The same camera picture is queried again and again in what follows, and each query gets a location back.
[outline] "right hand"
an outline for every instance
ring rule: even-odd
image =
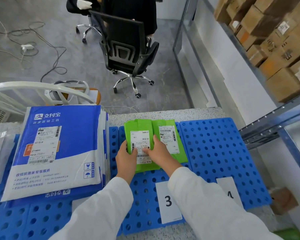
[[[152,161],[154,161],[160,167],[164,166],[164,162],[174,158],[169,153],[167,146],[161,142],[156,135],[153,135],[154,148],[150,150],[149,148],[143,148],[143,152],[147,153],[149,157],[151,157]]]

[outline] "person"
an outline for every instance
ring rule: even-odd
[[[216,183],[207,183],[183,167],[155,135],[154,148],[143,151],[170,177],[168,189],[198,239],[278,240],[265,224],[228,197]],[[50,240],[115,239],[133,203],[129,187],[137,165],[137,150],[126,151],[124,141],[116,156],[118,174],[103,190],[73,212],[70,221]]]
[[[143,22],[146,36],[157,30],[156,0],[102,0],[101,12]]]

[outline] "white jacket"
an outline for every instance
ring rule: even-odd
[[[207,183],[186,167],[172,174],[168,188],[198,239],[281,239],[257,216],[238,206],[219,185]],[[116,239],[132,203],[129,185],[115,177],[82,203],[50,240]]]

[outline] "hole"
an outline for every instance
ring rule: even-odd
[[[36,223],[36,221],[37,221],[37,219],[36,219],[36,218],[32,218],[32,219],[31,219],[31,221],[30,221],[30,224],[35,224],[35,223]]]
[[[12,210],[8,210],[8,211],[6,212],[6,216],[11,216],[11,214],[12,214]]]
[[[4,223],[4,224],[2,225],[2,227],[1,227],[1,230],[7,229],[8,226],[9,226],[9,223],[8,223],[8,222]]]
[[[55,226],[55,227],[53,228],[53,231],[54,231],[54,232],[57,232],[57,231],[59,231],[59,229],[60,229],[59,226]]]
[[[33,234],[34,234],[33,231],[28,232],[28,238],[31,238],[33,236]]]
[[[22,224],[22,220],[18,220],[18,221],[16,222],[16,226],[17,226],[17,227],[21,226],[21,224]]]
[[[46,229],[46,228],[43,228],[43,229],[41,230],[41,232],[40,232],[40,235],[44,235],[44,234],[46,234],[46,232],[47,232],[47,229]]]

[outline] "concrete floor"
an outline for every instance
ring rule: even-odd
[[[120,77],[113,75],[105,67],[104,58],[99,46],[99,34],[90,32],[87,35],[87,44],[82,43],[82,35],[75,32],[77,24],[88,24],[88,17],[71,14],[66,10],[66,0],[0,0],[0,21],[9,32],[16,29],[28,28],[35,21],[44,22],[38,33],[54,46],[67,48],[61,56],[58,66],[65,67],[67,73],[60,75],[52,71],[43,82],[53,83],[58,80],[84,80],[90,87],[98,88],[101,92],[101,104],[104,106],[127,106],[139,112],[162,111],[174,109],[189,109],[187,91],[182,80],[175,56],[173,44],[179,26],[177,20],[158,19],[158,30],[154,38],[160,47],[154,63],[148,67],[145,76],[155,82],[150,86],[145,80],[136,80],[135,83],[141,93],[141,98],[134,96],[131,83],[126,81],[118,85],[118,94],[113,93],[112,87]],[[0,24],[0,32],[5,32]],[[36,34],[22,34],[11,36],[21,44],[35,42],[39,50],[36,56],[24,57],[22,61],[12,55],[0,52],[0,82],[8,81],[35,81],[52,68],[57,58],[54,48],[49,47]],[[0,50],[12,53],[21,58],[20,45],[13,43],[0,34]],[[113,114],[134,113],[128,108],[110,108]]]

